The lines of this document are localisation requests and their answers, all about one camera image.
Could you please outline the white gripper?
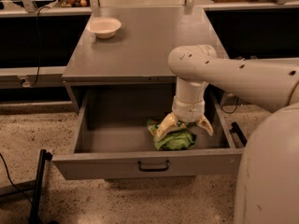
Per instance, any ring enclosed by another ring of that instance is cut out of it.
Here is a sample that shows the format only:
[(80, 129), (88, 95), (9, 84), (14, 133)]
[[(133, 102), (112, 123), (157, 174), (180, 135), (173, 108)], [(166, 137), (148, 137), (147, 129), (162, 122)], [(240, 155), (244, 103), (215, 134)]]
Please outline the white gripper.
[(168, 133), (186, 129), (186, 123), (193, 122), (196, 122), (196, 125), (204, 129), (210, 136), (213, 135), (213, 127), (204, 115), (204, 93), (206, 87), (207, 83), (205, 81), (194, 81), (177, 77), (172, 112), (167, 114), (159, 124), (155, 134), (157, 141), (164, 139)]

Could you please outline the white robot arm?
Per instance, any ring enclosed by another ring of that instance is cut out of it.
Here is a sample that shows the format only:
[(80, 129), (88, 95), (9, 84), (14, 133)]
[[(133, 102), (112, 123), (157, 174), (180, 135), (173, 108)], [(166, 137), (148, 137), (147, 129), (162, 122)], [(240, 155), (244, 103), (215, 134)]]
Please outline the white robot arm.
[(204, 90), (211, 84), (271, 113), (251, 134), (239, 164), (234, 224), (299, 224), (298, 66), (217, 57), (209, 45), (182, 46), (168, 56), (177, 76), (172, 112), (156, 138), (204, 116)]

